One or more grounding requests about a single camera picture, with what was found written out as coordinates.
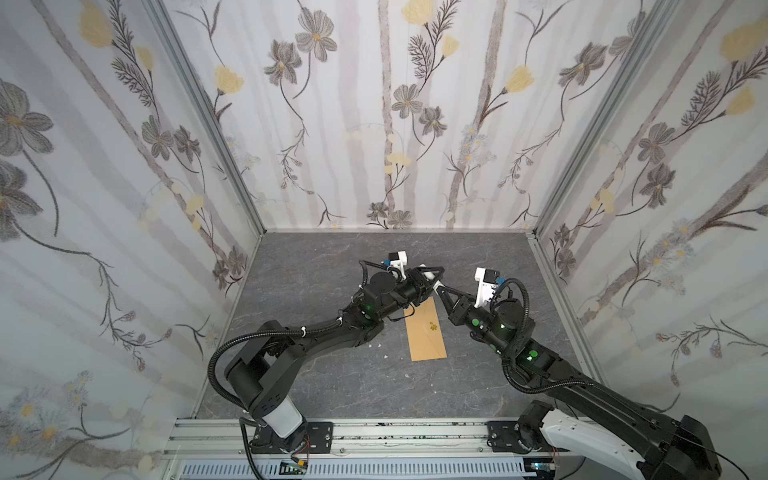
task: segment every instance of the floral wallpaper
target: floral wallpaper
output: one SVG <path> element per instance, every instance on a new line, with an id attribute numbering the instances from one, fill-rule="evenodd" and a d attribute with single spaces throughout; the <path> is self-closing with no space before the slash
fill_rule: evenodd
<path id="1" fill-rule="evenodd" d="M 160 478 L 191 414 L 257 238 L 182 91 L 140 4 L 0 9 L 4 476 Z"/>
<path id="2" fill-rule="evenodd" d="M 684 2 L 538 232 L 611 387 L 679 397 L 672 415 L 753 478 L 768 466 L 767 128 L 765 2 Z"/>
<path id="3" fill-rule="evenodd" d="M 653 6 L 164 3 L 267 227 L 370 230 L 532 228 Z"/>

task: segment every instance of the black bracket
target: black bracket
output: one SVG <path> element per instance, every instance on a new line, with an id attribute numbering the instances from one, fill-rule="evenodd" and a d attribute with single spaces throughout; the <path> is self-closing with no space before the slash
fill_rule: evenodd
<path id="1" fill-rule="evenodd" d="M 310 438 L 310 454 L 330 453 L 333 440 L 332 422 L 308 422 L 306 433 Z M 256 435 L 249 442 L 250 452 L 254 455 L 284 455 L 278 445 L 284 441 L 275 434 L 270 426 L 264 426 L 256 431 Z"/>
<path id="2" fill-rule="evenodd" d="M 520 443 L 518 423 L 515 421 L 493 421 L 486 423 L 488 426 L 488 441 L 486 442 L 494 453 L 512 452 L 521 455 L 530 453 L 531 450 Z"/>
<path id="3" fill-rule="evenodd" d="M 309 422 L 306 434 L 310 438 L 310 454 L 331 453 L 333 422 Z"/>

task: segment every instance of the black cable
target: black cable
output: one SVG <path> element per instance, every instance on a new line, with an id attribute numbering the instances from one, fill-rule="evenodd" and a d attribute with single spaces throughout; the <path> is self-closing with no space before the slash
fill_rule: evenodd
<path id="1" fill-rule="evenodd" d="M 622 404 L 622 405 L 624 405 L 625 407 L 628 407 L 628 408 L 630 408 L 630 407 L 631 407 L 631 406 L 628 406 L 628 405 L 627 405 L 627 404 L 626 404 L 624 401 L 622 401 L 622 399 L 620 399 L 620 398 L 617 398 L 617 397 L 616 397 L 616 396 L 614 396 L 614 395 L 611 395 L 611 392 L 610 392 L 610 391 L 607 391 L 607 392 L 605 392 L 605 393 L 607 393 L 607 394 L 608 394 L 608 395 L 609 395 L 609 396 L 610 396 L 612 399 L 614 399 L 614 400 L 616 400 L 617 402 L 621 403 L 621 404 Z M 673 402 L 673 403 L 672 403 L 672 405 L 669 407 L 669 409 L 671 409 L 671 408 L 674 406 L 674 403 L 675 403 L 675 402 L 677 402 L 677 398 L 674 400 L 674 402 Z M 715 450 L 713 450 L 713 449 L 709 449 L 708 447 L 705 447 L 704 445 L 701 445 L 699 442 L 694 442 L 693 440 L 690 440 L 690 439 L 686 439 L 686 438 L 685 438 L 685 437 L 683 437 L 682 435 L 678 435 L 678 434 L 677 434 L 677 433 L 675 433 L 675 432 L 670 432 L 669 430 L 666 430 L 666 429 L 662 429 L 662 428 L 661 428 L 661 427 L 659 427 L 658 425 L 655 425 L 655 424 L 654 424 L 654 423 L 653 423 L 653 422 L 652 422 L 652 421 L 651 421 L 651 420 L 650 420 L 648 417 L 646 417 L 646 416 L 644 416 L 644 415 L 641 415 L 641 414 L 639 414 L 639 413 L 638 413 L 638 414 L 637 414 L 637 416 L 639 416 L 641 419 L 643 419 L 643 420 L 644 420 L 645 422 L 647 422 L 649 425 L 652 425 L 654 428 L 656 428 L 656 429 L 659 429 L 659 430 L 661 430 L 662 432 L 664 432 L 664 433 L 667 433 L 668 435 L 672 435 L 673 437 L 677 437 L 677 438 L 679 438 L 679 439 L 683 439 L 683 440 L 685 440 L 685 441 L 686 441 L 686 442 L 688 442 L 688 443 L 691 443 L 691 444 L 693 444 L 693 445 L 695 445 L 695 446 L 697 446 L 697 447 L 701 447 L 702 449 L 704 449 L 704 450 L 707 450 L 708 452 L 711 452 L 711 453 L 713 453 L 713 454 L 715 454 L 715 455 L 717 455 L 717 456 L 721 457 L 723 460 L 725 460 L 726 462 L 728 462 L 728 463 L 730 463 L 731 465 L 733 465 L 733 466 L 736 468 L 736 470 L 738 470 L 738 471 L 741 473 L 741 475 L 744 475 L 744 478 L 746 478 L 746 480 L 750 480 L 750 477 L 749 477 L 749 476 L 746 474 L 746 472 L 745 472 L 744 470 L 742 470 L 742 468 L 741 468 L 740 466 L 736 465 L 736 463 L 735 463 L 733 460 L 731 460 L 730 458 L 726 457 L 726 456 L 725 456 L 725 455 L 723 455 L 722 453 L 719 453 L 719 452 L 717 452 L 717 451 L 715 451 Z M 681 428 L 681 429 L 683 429 L 683 430 L 685 430 L 686 432 L 690 433 L 691 435 L 693 435 L 693 436 L 696 436 L 696 435 L 695 435 L 693 432 L 691 432 L 690 430 L 686 429 L 686 428 L 685 428 L 685 427 L 683 427 L 682 425 L 679 425 L 678 427 L 679 427 L 679 428 Z"/>
<path id="2" fill-rule="evenodd" d="M 682 428 L 683 430 L 685 430 L 686 432 L 690 433 L 691 435 L 693 435 L 693 433 L 692 433 L 692 432 L 689 432 L 689 431 L 688 431 L 687 429 L 685 429 L 684 427 L 681 427 L 681 428 Z M 708 452 L 712 452 L 713 454 L 717 455 L 718 457 L 722 458 L 722 459 L 723 459 L 723 460 L 725 460 L 726 462 L 728 462 L 728 463 L 730 463 L 731 465 L 733 465 L 734 467 L 736 467 L 736 470 L 738 470 L 739 472 L 741 472 L 741 475 L 744 475 L 744 478 L 746 478 L 746 480 L 750 480 L 750 476 L 749 476 L 749 475 L 747 475 L 747 474 L 746 474 L 746 472 L 745 472 L 744 470 L 742 470 L 740 466 L 736 465 L 736 463 L 735 463 L 733 460 L 731 460 L 730 458 L 726 457 L 726 456 L 725 456 L 725 455 L 723 455 L 722 453 L 719 453 L 719 452 L 715 452 L 715 451 L 714 451 L 714 450 L 712 450 L 712 449 L 708 449 L 708 448 L 707 448 L 707 447 L 705 447 L 704 445 L 701 445 L 701 444 L 700 444 L 700 443 L 698 443 L 698 442 L 694 442 L 693 440 L 689 440 L 689 439 L 686 439 L 685 437 L 683 437 L 683 436 L 681 436 L 681 435 L 678 435 L 678 434 L 677 434 L 677 433 L 675 433 L 675 432 L 668 432 L 667 430 L 664 430 L 664 429 L 661 429 L 661 430 L 662 430 L 662 431 L 664 431 L 664 432 L 667 432 L 667 433 L 669 433 L 670 435 L 674 435 L 674 436 L 678 437 L 679 439 L 683 439 L 683 440 L 685 440 L 686 442 L 689 442 L 689 443 L 693 443 L 695 446 L 697 446 L 697 447 L 701 447 L 702 449 L 704 449 L 704 450 L 707 450 Z"/>
<path id="3" fill-rule="evenodd" d="M 402 282 L 402 273 L 400 273 L 400 270 L 398 270 L 397 268 L 395 268 L 393 266 L 388 266 L 388 267 L 386 267 L 386 271 L 387 272 L 395 272 L 395 273 L 397 273 L 397 283 Z"/>
<path id="4" fill-rule="evenodd" d="M 560 407 L 558 406 L 558 400 L 557 399 L 553 399 L 553 400 L 554 400 L 554 407 L 559 410 Z M 574 411 L 574 408 L 568 405 L 567 403 L 565 404 L 565 406 L 567 406 L 568 409 L 571 410 L 571 415 L 573 415 L 575 419 L 579 420 L 578 415 L 576 415 L 576 411 Z"/>
<path id="5" fill-rule="evenodd" d="M 245 449 L 245 456 L 248 458 L 248 465 L 250 466 L 250 470 L 253 473 L 253 476 L 256 477 L 257 480 L 264 480 L 264 477 L 261 476 L 259 471 L 256 468 L 256 463 L 253 461 L 253 454 L 250 452 L 250 445 L 248 445 L 248 432 L 246 432 L 245 425 L 250 425 L 252 427 L 259 427 L 259 424 L 256 422 L 253 422 L 249 419 L 246 419 L 245 417 L 240 417 L 240 434 L 243 436 L 243 448 Z"/>
<path id="6" fill-rule="evenodd" d="M 409 316 L 413 316 L 413 314 L 414 314 L 414 313 L 416 313 L 416 307 L 414 307 L 414 306 L 413 306 L 413 303 L 409 303 L 408 305 L 409 305 L 411 308 L 413 308 L 413 311 L 412 311 L 411 313 L 409 313 L 408 315 L 405 315 L 405 316 L 400 316 L 400 317 L 398 317 L 398 318 L 396 318 L 396 319 L 389 319 L 389 321 L 390 321 L 390 322 L 399 322 L 399 321 L 400 321 L 400 320 L 402 320 L 402 319 L 406 319 L 406 318 L 408 318 Z"/>
<path id="7" fill-rule="evenodd" d="M 502 372 L 504 372 L 504 377 L 506 377 L 507 382 L 509 382 L 509 385 L 511 385 L 518 392 L 527 393 L 529 395 L 534 395 L 536 393 L 548 392 L 549 390 L 556 389 L 556 388 L 562 387 L 562 386 L 576 386 L 576 385 L 591 386 L 591 385 L 594 385 L 594 383 L 588 382 L 587 380 L 567 379 L 567 380 L 558 380 L 557 382 L 552 382 L 552 383 L 550 383 L 549 385 L 546 385 L 546 386 L 528 388 L 526 386 L 520 385 L 519 383 L 517 383 L 512 378 L 512 376 L 509 373 L 509 362 L 510 362 L 510 359 L 503 359 L 502 360 Z"/>
<path id="8" fill-rule="evenodd" d="M 494 290 L 493 296 L 491 296 L 491 300 L 488 302 L 488 309 L 493 310 L 493 307 L 496 305 L 496 300 L 498 300 L 498 297 L 502 294 L 504 289 L 509 288 L 511 283 L 518 286 L 520 294 L 523 297 L 523 327 L 525 327 L 525 324 L 528 323 L 528 314 L 531 312 L 531 299 L 528 297 L 528 290 L 525 288 L 523 282 L 516 278 L 508 278 L 504 280 L 504 282 Z"/>
<path id="9" fill-rule="evenodd" d="M 659 407 L 657 407 L 655 405 L 651 405 L 650 403 L 638 403 L 638 405 L 641 406 L 641 407 L 645 407 L 645 408 L 647 408 L 649 410 L 653 410 L 656 413 L 664 413 L 664 412 L 670 411 L 672 409 L 672 407 L 674 407 L 674 404 L 677 403 L 677 400 L 679 398 L 680 398 L 680 393 L 678 393 L 677 396 L 674 398 L 674 400 L 672 400 L 672 405 L 668 406 L 665 409 L 660 409 Z"/>
<path id="10" fill-rule="evenodd" d="M 584 466 L 584 462 L 586 462 L 586 461 L 587 461 L 587 457 L 581 457 L 581 463 L 578 464 L 578 467 L 576 467 L 576 469 L 573 472 L 569 473 L 568 475 L 560 477 L 560 480 L 565 480 L 566 478 L 572 476 L 574 473 L 578 472 L 578 469 L 580 469 L 582 466 Z"/>
<path id="11" fill-rule="evenodd" d="M 337 319 L 333 325 L 321 326 L 315 329 L 262 330 L 260 332 L 246 333 L 245 335 L 237 336 L 232 340 L 225 342 L 222 346 L 216 349 L 213 355 L 210 356 L 210 360 L 208 361 L 208 372 L 207 372 L 208 382 L 210 382 L 210 386 L 214 388 L 214 391 L 216 393 L 223 396 L 227 401 L 234 403 L 235 405 L 239 406 L 244 410 L 245 406 L 240 401 L 240 399 L 238 399 L 232 393 L 229 393 L 227 389 L 225 389 L 219 383 L 219 380 L 216 378 L 216 363 L 219 361 L 219 358 L 224 354 L 224 352 L 226 352 L 228 349 L 232 348 L 233 346 L 237 345 L 238 343 L 247 342 L 248 340 L 251 340 L 251 339 L 256 339 L 256 338 L 265 337 L 265 336 L 312 336 L 312 335 L 317 335 L 319 333 L 329 332 L 330 330 L 340 327 L 341 324 L 342 322 L 339 319 Z"/>

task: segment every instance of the gray flower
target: gray flower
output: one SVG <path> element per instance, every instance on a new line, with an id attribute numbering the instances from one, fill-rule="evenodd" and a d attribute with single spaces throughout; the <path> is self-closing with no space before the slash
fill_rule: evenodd
<path id="1" fill-rule="evenodd" d="M 560 70 L 560 80 L 558 83 L 564 87 L 568 82 L 576 80 L 576 83 L 583 85 L 589 78 L 589 73 L 603 66 L 605 63 L 605 45 L 589 44 L 576 55 L 576 65 L 570 68 Z"/>
<path id="2" fill-rule="evenodd" d="M 21 88 L 0 80 L 0 155 L 16 155 L 23 143 L 39 154 L 52 152 L 53 145 L 40 134 L 51 127 L 53 122 L 46 115 L 29 111 L 27 94 Z"/>
<path id="3" fill-rule="evenodd" d="M 416 84 L 412 84 L 410 87 L 408 85 L 400 85 L 395 90 L 394 95 L 397 102 L 392 105 L 392 109 L 400 110 L 400 118 L 408 118 L 411 113 L 418 114 L 422 110 L 424 104 L 414 100 L 419 95 L 416 91 L 417 88 Z"/>
<path id="4" fill-rule="evenodd" d="M 410 227 L 413 224 L 411 221 L 411 212 L 407 210 L 395 210 L 395 212 L 389 218 L 389 224 L 392 225 L 392 228 L 396 229 Z"/>
<path id="5" fill-rule="evenodd" d="M 292 84 L 296 83 L 296 70 L 301 66 L 301 57 L 292 42 L 272 40 L 270 58 L 275 61 L 271 67 L 265 67 L 264 73 L 270 76 L 270 83 L 279 85 L 283 77 Z"/>
<path id="6" fill-rule="evenodd" d="M 309 33 L 296 34 L 296 46 L 304 52 L 315 51 L 315 58 L 320 61 L 328 59 L 326 50 L 336 51 L 336 43 L 328 38 L 333 32 L 333 22 L 322 10 L 315 10 L 314 15 L 306 7 L 301 8 L 299 23 Z"/>
<path id="7" fill-rule="evenodd" d="M 639 161 L 646 161 L 650 158 L 650 161 L 655 164 L 661 162 L 667 156 L 661 145 L 670 143 L 672 135 L 674 135 L 674 128 L 667 128 L 666 122 L 662 121 L 655 124 L 648 131 L 648 137 L 641 138 L 637 143 L 643 149 L 637 155 L 637 159 Z"/>
<path id="8" fill-rule="evenodd" d="M 720 348 L 720 337 L 717 337 L 710 347 L 710 355 L 716 359 L 723 358 L 723 350 Z"/>
<path id="9" fill-rule="evenodd" d="M 561 250 L 558 253 L 558 268 L 561 270 L 563 276 L 571 275 L 571 268 L 576 266 L 576 259 L 573 252 L 569 249 Z"/>
<path id="10" fill-rule="evenodd" d="M 683 285 L 683 277 L 681 275 L 674 275 L 667 273 L 662 276 L 657 282 L 659 288 L 669 290 L 676 295 L 685 295 L 685 286 Z"/>
<path id="11" fill-rule="evenodd" d="M 560 228 L 554 231 L 554 242 L 565 245 L 571 239 L 571 230 L 563 223 Z"/>
<path id="12" fill-rule="evenodd" d="M 632 20 L 630 20 L 629 24 L 627 25 L 627 33 L 629 35 L 623 35 L 621 37 L 614 38 L 613 43 L 611 43 L 611 47 L 608 49 L 608 53 L 613 56 L 627 53 L 629 47 L 632 46 L 634 36 L 637 35 L 637 31 L 640 30 L 640 26 L 643 24 L 644 20 L 645 12 L 640 12 L 637 17 L 632 18 Z"/>
<path id="13" fill-rule="evenodd" d="M 232 246 L 232 251 L 227 259 L 227 265 L 229 265 L 230 271 L 233 275 L 240 275 L 240 272 L 245 270 L 245 255 L 237 251 L 237 247 Z"/>
<path id="14" fill-rule="evenodd" d="M 27 174 L 21 168 L 0 160 L 0 242 L 18 238 L 15 215 L 37 215 L 43 211 L 21 191 Z"/>
<path id="15" fill-rule="evenodd" d="M 219 280 L 219 290 L 223 290 L 227 286 L 227 275 L 230 273 L 227 262 L 225 260 L 216 260 L 213 273 L 214 278 Z"/>
<path id="16" fill-rule="evenodd" d="M 435 136 L 439 137 L 448 128 L 447 125 L 440 123 L 442 113 L 440 113 L 440 107 L 427 107 L 422 112 L 422 116 L 419 117 L 419 123 L 424 124 L 424 131 L 422 135 L 427 135 L 432 129 L 435 130 Z"/>
<path id="17" fill-rule="evenodd" d="M 183 125 L 179 125 L 179 129 L 174 134 L 176 138 L 176 145 L 179 147 L 180 154 L 187 154 L 187 159 L 192 163 L 194 155 L 200 156 L 200 141 L 192 140 L 190 138 L 190 132 L 184 128 Z"/>
<path id="18" fill-rule="evenodd" d="M 670 171 L 666 164 L 660 164 L 648 172 L 648 184 L 643 187 L 643 190 L 640 190 L 641 195 L 650 195 L 648 208 L 656 208 L 667 202 L 667 198 L 664 197 L 664 189 L 672 188 L 675 172 L 676 170 Z"/>
<path id="19" fill-rule="evenodd" d="M 160 132 L 160 125 L 154 119 L 154 115 L 149 116 L 149 121 L 141 124 L 141 137 L 145 142 L 152 145 L 152 156 L 157 158 L 163 156 L 163 160 L 170 158 L 169 147 L 174 146 L 174 138 L 169 131 Z"/>
<path id="20" fill-rule="evenodd" d="M 387 211 L 389 211 L 389 207 L 384 202 L 371 202 L 371 213 L 367 214 L 366 217 L 375 222 L 379 217 L 386 218 Z"/>

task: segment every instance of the yellow flower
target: yellow flower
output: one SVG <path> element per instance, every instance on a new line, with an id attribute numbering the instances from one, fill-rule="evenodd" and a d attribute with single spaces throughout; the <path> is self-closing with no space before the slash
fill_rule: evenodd
<path id="1" fill-rule="evenodd" d="M 413 162 L 413 160 L 406 157 L 404 154 L 389 154 L 386 156 L 386 159 L 389 160 L 389 163 L 391 164 L 400 164 L 403 167 L 408 166 Z"/>
<path id="2" fill-rule="evenodd" d="M 741 25 L 727 33 L 720 44 L 720 54 L 729 61 L 746 58 L 768 36 L 768 18 Z"/>
<path id="3" fill-rule="evenodd" d="M 92 0 L 83 2 L 83 9 L 80 11 L 80 36 L 96 48 L 104 48 L 112 43 L 109 21 Z"/>
<path id="4" fill-rule="evenodd" d="M 56 427 L 50 426 L 43 430 L 42 438 L 43 440 L 50 440 L 56 436 Z"/>
<path id="5" fill-rule="evenodd" d="M 741 115 L 752 110 L 755 106 L 755 94 L 752 92 L 751 87 L 744 87 L 739 94 L 733 97 L 728 107 L 725 109 L 725 113 L 728 115 Z"/>
<path id="6" fill-rule="evenodd" d="M 187 215 L 194 215 L 197 209 L 203 208 L 204 204 L 205 199 L 203 199 L 202 195 L 193 195 L 187 202 Z"/>
<path id="7" fill-rule="evenodd" d="M 149 223 L 143 218 L 140 218 L 136 221 L 136 228 L 139 229 L 142 232 L 148 232 L 149 231 Z"/>
<path id="8" fill-rule="evenodd" d="M 446 35 L 442 41 L 442 56 L 450 57 L 458 50 L 459 41 L 451 35 Z"/>
<path id="9" fill-rule="evenodd" d="M 509 75 L 509 80 L 507 80 L 504 89 L 508 93 L 514 94 L 525 90 L 531 84 L 533 84 L 533 72 L 525 65 L 520 65 Z"/>
<path id="10" fill-rule="evenodd" d="M 603 204 L 606 214 L 614 212 L 614 195 L 605 188 L 600 190 L 600 203 Z"/>
<path id="11" fill-rule="evenodd" d="M 154 415 L 147 415 L 141 420 L 141 424 L 146 429 L 151 429 L 154 423 L 157 421 L 157 417 Z"/>
<path id="12" fill-rule="evenodd" d="M 215 80 L 216 87 L 225 94 L 237 93 L 243 87 L 243 83 L 245 83 L 243 77 L 238 76 L 223 65 L 216 67 Z"/>
<path id="13" fill-rule="evenodd" d="M 122 419 L 128 413 L 128 405 L 126 403 L 118 403 L 109 407 L 109 412 L 112 414 L 112 418 L 115 420 Z"/>
<path id="14" fill-rule="evenodd" d="M 147 208 L 144 211 L 144 219 L 149 223 L 154 222 L 157 220 L 157 211 L 152 207 Z"/>
<path id="15" fill-rule="evenodd" d="M 137 465 L 137 472 L 139 472 L 141 475 L 146 475 L 154 468 L 154 462 L 152 462 L 152 457 L 149 455 L 145 455 L 141 457 L 141 460 L 139 460 L 139 464 Z"/>
<path id="16" fill-rule="evenodd" d="M 152 70 L 154 67 L 154 58 L 152 58 L 152 50 L 147 47 L 136 47 L 136 56 L 141 60 L 141 64 L 147 70 Z"/>
<path id="17" fill-rule="evenodd" d="M 402 8 L 402 17 L 411 25 L 424 25 L 432 18 L 433 0 L 410 0 Z"/>

